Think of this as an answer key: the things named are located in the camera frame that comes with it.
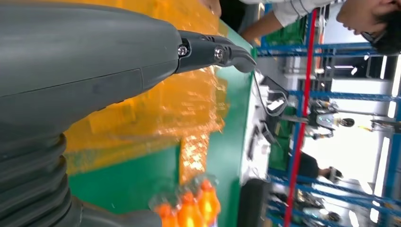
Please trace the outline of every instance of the blue shelving frame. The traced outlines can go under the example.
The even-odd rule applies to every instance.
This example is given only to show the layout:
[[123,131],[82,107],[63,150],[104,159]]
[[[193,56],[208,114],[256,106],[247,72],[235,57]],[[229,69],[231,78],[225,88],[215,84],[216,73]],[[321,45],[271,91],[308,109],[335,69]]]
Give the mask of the blue shelving frame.
[[[297,97],[297,99],[298,99],[297,116],[301,117],[302,116],[302,104],[303,104],[303,102],[302,102],[303,91],[289,91],[289,94]],[[376,95],[376,94],[353,94],[353,93],[312,91],[312,92],[310,92],[310,98],[336,98],[336,99],[353,99],[353,100],[401,103],[401,96],[394,97],[394,96],[389,96],[389,95]],[[396,120],[401,121],[401,112],[399,112],[399,111],[397,112]],[[300,123],[296,123],[295,131],[294,131],[294,141],[298,140],[299,128],[300,128]],[[296,142],[294,142],[294,146],[293,146],[292,150],[294,151],[295,149],[296,149]],[[399,159],[400,159],[401,135],[394,134],[393,139],[392,139],[392,145],[389,149],[390,149],[390,151],[389,151],[390,158],[389,158],[389,162],[387,165],[388,167],[387,167],[387,171],[386,171],[386,180],[384,182],[383,197],[366,194],[364,192],[348,189],[345,187],[336,186],[333,184],[323,183],[323,182],[317,181],[315,179],[310,179],[310,178],[306,178],[306,177],[302,177],[302,176],[298,176],[297,179],[302,182],[319,184],[319,185],[323,185],[323,186],[326,186],[329,188],[334,188],[334,189],[338,189],[338,190],[341,190],[344,192],[349,192],[351,194],[354,194],[355,196],[338,196],[335,194],[322,192],[322,191],[313,189],[311,187],[305,187],[302,185],[297,185],[296,188],[300,189],[304,192],[310,192],[310,193],[315,193],[315,194],[319,194],[322,196],[328,196],[328,197],[331,197],[331,198],[334,198],[334,199],[337,199],[340,201],[344,201],[344,202],[347,202],[350,204],[354,204],[354,205],[358,205],[358,206],[362,206],[362,207],[370,208],[370,209],[376,209],[381,214],[380,219],[382,221],[379,223],[379,226],[387,227],[389,224],[390,216],[401,217],[401,211],[392,210],[392,209],[386,208],[384,206],[384,204],[386,204],[386,203],[401,206],[401,201],[393,199],[394,190],[397,189],[397,185],[395,184],[395,182],[396,182],[396,177],[398,176],[398,172],[399,172],[398,163],[399,163]],[[279,183],[284,186],[289,186],[289,179],[290,179],[290,173],[292,172],[292,168],[293,168],[293,162],[294,162],[294,158],[292,155],[292,157],[290,158],[290,161],[289,161],[288,172],[278,171],[275,169],[269,169],[268,174],[270,176],[272,176],[272,182]],[[380,207],[375,206],[373,204],[373,201],[378,202],[379,204],[381,204],[381,206]],[[280,224],[280,223],[282,224],[282,220],[280,220],[279,218],[273,217],[272,221],[276,224]],[[341,227],[341,225],[336,225],[336,224],[332,224],[330,226]]]
[[[268,12],[269,9],[271,8],[270,4],[265,5],[265,12]],[[307,23],[307,32],[305,36],[305,44],[309,43],[310,40],[310,31],[311,28],[311,16],[308,17],[308,23]],[[307,45],[276,45],[276,46],[270,46],[266,42],[266,38],[262,37],[261,40],[261,46],[257,48],[258,51],[258,56],[259,57],[306,57],[307,56]],[[381,56],[379,55],[375,50],[373,50],[368,42],[365,43],[351,43],[351,44],[315,44],[314,45],[314,57],[349,57],[349,56]],[[298,107],[297,107],[297,116],[301,117],[302,116],[302,107],[303,107],[303,91],[290,91],[290,95],[293,95],[298,98]],[[399,111],[398,103],[401,103],[401,96],[393,97],[393,96],[388,96],[388,95],[376,95],[376,94],[352,94],[352,93],[333,93],[333,92],[318,92],[318,91],[311,91],[310,92],[310,98],[336,98],[336,99],[354,99],[354,100],[370,100],[370,101],[382,101],[382,102],[396,102],[397,103],[397,114],[396,114],[396,121],[401,121],[401,111]],[[300,131],[300,124],[296,123],[295,125],[295,131],[294,131],[294,146],[292,151],[294,152],[296,150],[296,143],[299,142],[299,131]],[[384,181],[384,194],[383,197],[377,197],[373,195],[367,195],[367,194],[362,194],[361,192],[356,192],[356,191],[350,191],[347,188],[338,188],[337,186],[333,184],[328,184],[326,186],[328,187],[334,187],[339,190],[343,191],[348,191],[352,194],[355,194],[356,196],[351,196],[351,197],[346,197],[345,200],[346,202],[352,203],[352,204],[357,204],[365,207],[370,207],[370,208],[375,208],[376,210],[380,210],[381,212],[381,222],[379,226],[381,227],[387,227],[389,226],[389,217],[390,215],[396,215],[401,217],[401,211],[397,210],[390,210],[386,207],[377,207],[373,205],[373,201],[376,201],[382,205],[385,203],[389,204],[395,204],[398,206],[401,206],[401,201],[394,200],[394,194],[397,192],[397,179],[401,177],[399,175],[399,172],[401,171],[398,168],[399,162],[400,162],[400,150],[401,150],[401,134],[395,134],[391,140],[391,146],[390,146],[390,151],[389,151],[389,158],[388,158],[388,163],[387,163],[387,169],[386,169],[386,175],[385,175],[385,181]],[[289,169],[288,172],[280,172],[280,171],[275,171],[272,169],[268,170],[268,173],[273,176],[279,177],[281,180],[277,183],[281,183],[284,185],[288,186],[288,182],[290,179],[290,173],[292,172],[294,165],[294,153],[292,154],[290,160],[289,160]],[[298,176],[298,179],[302,179],[302,181],[306,181],[308,179],[303,179],[303,177]],[[313,180],[312,183],[316,184],[322,184],[321,182],[318,182],[316,180]],[[305,188],[300,185],[297,185],[298,189],[305,190],[306,192],[313,192],[319,194],[319,191],[314,191],[314,189],[310,188]],[[330,197],[337,198],[336,195],[329,195]],[[270,218],[273,223],[276,224],[281,224],[281,226],[284,226],[283,220],[276,218],[269,213],[267,213],[267,217]]]
[[[265,5],[265,12],[271,9],[271,4]],[[307,32],[305,36],[305,44],[309,43],[311,17],[308,16]],[[307,45],[269,45],[266,37],[262,37],[261,46],[257,48],[259,57],[303,57],[307,55]],[[332,57],[332,56],[380,56],[372,49],[368,42],[365,43],[348,43],[348,44],[316,44],[314,45],[314,56]]]

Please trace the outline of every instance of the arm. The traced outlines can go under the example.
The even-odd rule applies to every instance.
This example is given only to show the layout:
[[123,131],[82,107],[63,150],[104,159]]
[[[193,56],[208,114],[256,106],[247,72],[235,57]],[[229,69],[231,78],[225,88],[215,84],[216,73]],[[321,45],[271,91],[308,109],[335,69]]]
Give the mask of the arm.
[[241,33],[242,38],[248,42],[252,42],[255,38],[261,37],[280,30],[283,27],[273,11],[270,11],[259,21],[248,27]]
[[312,12],[317,5],[310,0],[292,0],[274,3],[273,10],[248,27],[241,36],[248,42],[273,33]]

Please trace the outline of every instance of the machine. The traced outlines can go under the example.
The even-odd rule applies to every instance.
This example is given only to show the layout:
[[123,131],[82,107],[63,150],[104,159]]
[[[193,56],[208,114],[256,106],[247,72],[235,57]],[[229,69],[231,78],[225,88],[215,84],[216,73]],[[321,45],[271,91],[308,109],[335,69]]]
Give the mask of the machine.
[[161,227],[151,211],[114,215],[71,195],[63,132],[175,73],[251,72],[229,40],[122,9],[0,0],[0,226]]

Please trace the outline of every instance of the amber plastic sheet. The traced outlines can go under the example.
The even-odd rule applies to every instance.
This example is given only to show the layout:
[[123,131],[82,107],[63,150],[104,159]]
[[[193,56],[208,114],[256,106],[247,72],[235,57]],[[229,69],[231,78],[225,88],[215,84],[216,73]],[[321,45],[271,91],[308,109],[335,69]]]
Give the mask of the amber plastic sheet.
[[[180,30],[210,35],[228,32],[198,0],[61,1],[127,9],[168,21]],[[222,130],[228,108],[227,82],[217,80],[215,70],[209,67],[173,75],[138,97],[111,105],[74,124],[66,132],[69,173],[109,166],[166,148],[183,137]]]
[[185,184],[206,171],[209,135],[191,135],[181,140],[179,183]]

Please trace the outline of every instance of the green workbench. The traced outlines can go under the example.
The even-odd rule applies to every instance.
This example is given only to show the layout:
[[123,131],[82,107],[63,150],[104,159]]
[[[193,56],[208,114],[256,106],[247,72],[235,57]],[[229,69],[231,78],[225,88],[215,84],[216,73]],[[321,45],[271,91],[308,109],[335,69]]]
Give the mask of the green workbench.
[[[251,50],[251,46],[236,32],[229,30],[228,38]],[[222,211],[220,227],[235,227],[239,202],[241,170],[251,74],[235,68],[224,68],[218,76],[228,81],[227,101],[230,109],[225,118],[223,133],[210,137],[207,171],[219,179],[218,197]],[[147,209],[148,200],[161,187],[178,184],[179,147],[130,160],[118,165],[70,177],[74,195],[114,213]]]

